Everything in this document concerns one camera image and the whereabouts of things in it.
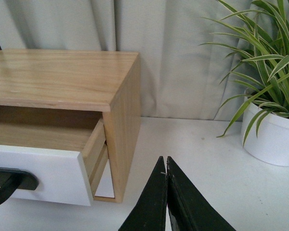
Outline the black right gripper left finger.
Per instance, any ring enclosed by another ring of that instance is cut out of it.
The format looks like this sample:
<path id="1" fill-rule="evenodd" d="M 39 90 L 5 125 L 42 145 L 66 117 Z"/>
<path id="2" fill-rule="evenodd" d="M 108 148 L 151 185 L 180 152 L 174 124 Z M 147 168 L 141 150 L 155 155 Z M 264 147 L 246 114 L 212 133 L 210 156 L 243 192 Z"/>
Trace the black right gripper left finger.
<path id="1" fill-rule="evenodd" d="M 166 227 L 168 176 L 160 156 L 120 231 L 164 231 Z"/>

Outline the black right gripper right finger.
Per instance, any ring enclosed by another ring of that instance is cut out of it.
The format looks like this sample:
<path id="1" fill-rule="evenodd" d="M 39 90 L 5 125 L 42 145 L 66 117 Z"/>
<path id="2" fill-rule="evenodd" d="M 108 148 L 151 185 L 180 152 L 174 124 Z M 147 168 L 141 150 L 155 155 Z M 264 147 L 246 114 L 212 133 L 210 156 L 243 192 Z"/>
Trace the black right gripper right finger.
<path id="1" fill-rule="evenodd" d="M 167 174 L 167 204 L 173 231 L 234 230 L 170 156 L 167 158 Z"/>

